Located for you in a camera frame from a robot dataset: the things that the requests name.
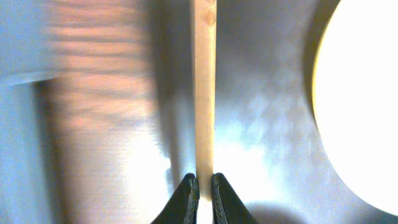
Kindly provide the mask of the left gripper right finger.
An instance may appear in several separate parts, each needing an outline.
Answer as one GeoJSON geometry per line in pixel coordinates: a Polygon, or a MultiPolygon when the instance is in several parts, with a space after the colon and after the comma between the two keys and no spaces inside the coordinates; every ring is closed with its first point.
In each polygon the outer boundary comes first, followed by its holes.
{"type": "Polygon", "coordinates": [[[211,177],[213,223],[258,224],[222,173],[211,177]]]}

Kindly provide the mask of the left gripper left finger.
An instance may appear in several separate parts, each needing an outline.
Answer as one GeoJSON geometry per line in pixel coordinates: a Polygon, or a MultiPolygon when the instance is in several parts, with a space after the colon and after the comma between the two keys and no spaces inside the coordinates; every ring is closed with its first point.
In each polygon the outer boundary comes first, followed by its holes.
{"type": "Polygon", "coordinates": [[[151,224],[196,224],[199,197],[197,178],[192,173],[186,174],[151,224]]]}

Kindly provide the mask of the wooden chopstick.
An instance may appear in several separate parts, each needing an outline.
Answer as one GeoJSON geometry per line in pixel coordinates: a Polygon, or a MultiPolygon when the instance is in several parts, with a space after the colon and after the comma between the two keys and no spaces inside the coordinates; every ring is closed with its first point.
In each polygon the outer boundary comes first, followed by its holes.
{"type": "Polygon", "coordinates": [[[217,1],[192,1],[195,162],[200,197],[211,200],[215,137],[217,1]]]}

